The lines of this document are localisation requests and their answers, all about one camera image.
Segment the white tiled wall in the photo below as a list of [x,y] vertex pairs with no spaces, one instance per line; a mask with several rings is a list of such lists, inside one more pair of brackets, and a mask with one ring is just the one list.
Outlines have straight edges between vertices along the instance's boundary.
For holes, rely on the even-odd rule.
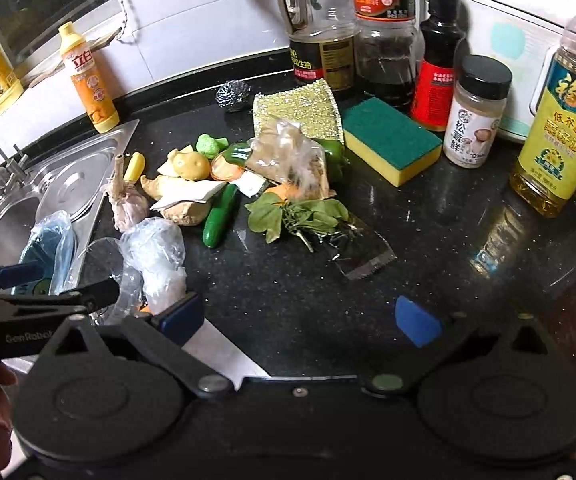
[[[94,54],[113,97],[233,57],[288,45],[276,0],[125,0],[120,41]],[[109,23],[108,31],[117,23]],[[27,146],[84,113],[65,72],[26,90],[0,116],[0,145]]]

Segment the black countertop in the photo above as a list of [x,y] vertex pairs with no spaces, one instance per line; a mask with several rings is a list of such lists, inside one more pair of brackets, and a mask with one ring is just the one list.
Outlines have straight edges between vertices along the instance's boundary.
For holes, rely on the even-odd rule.
[[[254,83],[266,94],[294,87],[285,73]],[[126,152],[143,153],[152,178],[171,149],[204,132],[231,142],[253,136],[251,113],[225,114],[213,96],[213,89],[198,92],[126,117],[141,118]],[[341,102],[341,110],[350,103]],[[519,149],[495,140],[478,170],[442,156],[400,189],[349,153],[338,198],[389,241],[396,261],[350,282],[323,252],[308,253],[296,238],[267,245],[247,230],[241,206],[216,250],[204,247],[200,227],[183,228],[188,287],[205,298],[207,319],[271,375],[379,367],[411,346],[393,318],[400,295],[441,317],[528,310],[576,365],[576,199],[553,220],[518,199],[507,182]],[[106,236],[119,237],[108,203],[94,238]],[[477,270],[477,258],[487,270]]]

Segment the green scouring pad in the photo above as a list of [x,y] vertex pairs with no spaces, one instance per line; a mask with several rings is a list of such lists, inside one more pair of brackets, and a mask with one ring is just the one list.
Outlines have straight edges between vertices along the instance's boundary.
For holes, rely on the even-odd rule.
[[434,164],[442,141],[415,121],[373,97],[343,116],[345,143],[393,186]]

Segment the screw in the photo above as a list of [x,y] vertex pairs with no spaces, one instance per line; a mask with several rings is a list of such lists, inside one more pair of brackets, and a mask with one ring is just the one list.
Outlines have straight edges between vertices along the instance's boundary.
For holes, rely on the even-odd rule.
[[372,386],[382,392],[396,392],[404,386],[404,380],[398,375],[381,374],[372,379]]
[[197,386],[207,394],[215,394],[227,390],[230,387],[230,381],[228,381],[224,376],[216,374],[206,375],[199,379]]

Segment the black bottle cap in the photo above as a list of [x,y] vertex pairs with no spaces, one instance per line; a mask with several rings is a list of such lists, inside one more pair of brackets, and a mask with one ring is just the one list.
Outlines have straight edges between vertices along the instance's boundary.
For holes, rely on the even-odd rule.
[[453,22],[459,12],[459,0],[428,0],[428,12],[445,22]]
[[472,54],[463,58],[459,84],[471,94],[494,101],[505,99],[512,81],[513,73],[496,59]]

